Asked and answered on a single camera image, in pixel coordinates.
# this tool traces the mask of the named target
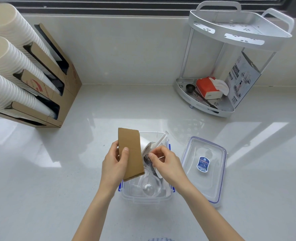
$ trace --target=window frame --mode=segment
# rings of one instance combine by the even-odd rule
[[[21,13],[189,16],[204,0],[0,0],[14,5]],[[243,11],[262,14],[275,8],[296,18],[296,0],[238,1]]]

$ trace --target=white wall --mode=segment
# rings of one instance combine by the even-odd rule
[[[84,84],[171,85],[180,74],[190,32],[188,19],[183,17],[25,18],[30,24],[46,26],[73,61]],[[293,38],[277,53],[256,85],[296,86],[296,21],[292,34]],[[222,45],[195,32],[184,77],[208,76]],[[265,51],[247,54],[258,66],[268,57]],[[230,63],[236,59],[230,53],[228,57]]]

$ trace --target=white countertop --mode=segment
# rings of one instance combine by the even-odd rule
[[[0,240],[71,240],[118,127],[168,131],[229,153],[218,209],[246,240],[296,240],[296,88],[254,87],[230,118],[190,109],[171,86],[83,85],[61,129],[0,118]],[[101,240],[206,240],[178,194],[133,204],[117,191]]]

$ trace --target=cardboard cup holder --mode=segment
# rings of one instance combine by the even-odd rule
[[[53,119],[48,117],[16,101],[13,101],[11,105],[5,109],[27,119],[11,117],[3,113],[0,113],[0,117],[32,127],[60,128],[66,119],[82,83],[74,65],[63,53],[62,49],[46,30],[43,24],[35,25],[35,27],[60,57],[61,61],[58,61],[59,66],[57,66],[35,42],[23,47],[50,72],[51,75],[46,76],[57,87],[61,95],[26,69],[24,69],[21,73],[14,74],[14,77],[22,82],[22,85],[28,92],[34,94],[39,101],[52,109],[57,114],[57,118]]]

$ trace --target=barcode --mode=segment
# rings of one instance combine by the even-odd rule
[[[232,101],[233,101],[233,104],[235,104],[237,102],[237,99],[233,97]]]
[[[239,69],[236,64],[233,66],[233,72],[234,72],[236,78],[238,78],[239,77]]]

